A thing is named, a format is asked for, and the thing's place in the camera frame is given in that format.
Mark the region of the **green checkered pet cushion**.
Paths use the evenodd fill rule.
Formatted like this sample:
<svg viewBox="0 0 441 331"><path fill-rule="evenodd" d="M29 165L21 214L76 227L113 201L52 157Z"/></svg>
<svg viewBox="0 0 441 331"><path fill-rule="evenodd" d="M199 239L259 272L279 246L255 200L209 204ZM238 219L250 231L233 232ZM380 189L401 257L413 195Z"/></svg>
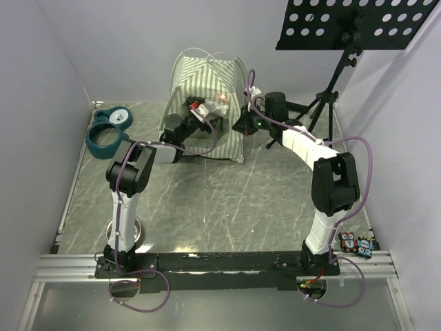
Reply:
<svg viewBox="0 0 441 331"><path fill-rule="evenodd" d="M217 132L217 143L216 147L210 152L207 153L208 150L210 150L215 142L214 136L212 134L209 134L208 132L197 130L194 134L192 134L190 137L188 137L183 145L184 148L187 151L195 152L196 154L202 154L204 156L213 156L221 151L222 146L225 144L227 138L228 138L229 131L218 131Z"/></svg>

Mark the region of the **green striped pet tent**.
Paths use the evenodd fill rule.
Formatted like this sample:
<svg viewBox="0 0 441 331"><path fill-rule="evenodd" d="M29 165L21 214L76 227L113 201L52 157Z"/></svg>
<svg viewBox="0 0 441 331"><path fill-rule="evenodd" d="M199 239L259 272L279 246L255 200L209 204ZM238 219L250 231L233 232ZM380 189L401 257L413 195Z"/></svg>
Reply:
<svg viewBox="0 0 441 331"><path fill-rule="evenodd" d="M186 103L188 98L204 99L209 116L220 117L216 131L228 130L229 134L220 152L214 157L203 156L243 163L243 135L232 130L232 126L239 120L241 108L244 106L244 89L245 86L242 86L234 75L225 75L211 65L199 64L189 72L180 73L176 80L172 79L172 90L159 125L160 136L165 127L166 116L178 114L184 118L191 113Z"/></svg>

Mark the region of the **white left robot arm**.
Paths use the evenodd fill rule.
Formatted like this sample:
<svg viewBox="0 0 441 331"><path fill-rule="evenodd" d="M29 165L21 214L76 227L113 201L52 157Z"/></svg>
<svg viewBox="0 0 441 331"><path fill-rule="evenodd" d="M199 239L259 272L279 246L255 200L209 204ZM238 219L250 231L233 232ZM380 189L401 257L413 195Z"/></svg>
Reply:
<svg viewBox="0 0 441 331"><path fill-rule="evenodd" d="M146 189L155 163L176 163L183 154L184 141L196 131L211 134L210 148L195 155L209 154L217 145L219 122L199 111L182 118L178 114L166 116L165 127L158 141L123 140L106 172L112 191L113 214L110 237L103 250L104 259L120 277L128 277L136 269L135 223L139 197Z"/></svg>

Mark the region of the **round metal lid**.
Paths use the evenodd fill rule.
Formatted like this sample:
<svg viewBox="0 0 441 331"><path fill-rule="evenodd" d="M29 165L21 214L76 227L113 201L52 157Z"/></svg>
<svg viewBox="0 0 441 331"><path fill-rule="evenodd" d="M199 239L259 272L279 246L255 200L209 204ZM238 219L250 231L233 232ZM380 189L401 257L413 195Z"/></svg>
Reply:
<svg viewBox="0 0 441 331"><path fill-rule="evenodd" d="M109 240L110 239L110 235L111 235L111 231L112 231L112 221L110 221L107 225L106 228L106 239ZM138 243L140 238L142 235L142 225L141 222L139 221L138 218L135 218L135 223L134 223L134 242Z"/></svg>

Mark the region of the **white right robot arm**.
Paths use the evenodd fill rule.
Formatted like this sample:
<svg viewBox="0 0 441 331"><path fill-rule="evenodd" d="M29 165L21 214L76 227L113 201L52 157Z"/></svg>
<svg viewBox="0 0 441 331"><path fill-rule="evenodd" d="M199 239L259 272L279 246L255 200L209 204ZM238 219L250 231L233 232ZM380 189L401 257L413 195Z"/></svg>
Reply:
<svg viewBox="0 0 441 331"><path fill-rule="evenodd" d="M317 274L325 266L322 254L331 247L337 222L343 219L360 198L356 162L349 152L340 153L315 138L296 119L279 122L260 111L256 98L244 92L247 104L233 129L245 136L259 130L282 147L293 152L311 170L311 200L316 209L305 245L309 252L302 255L300 265L307 274Z"/></svg>

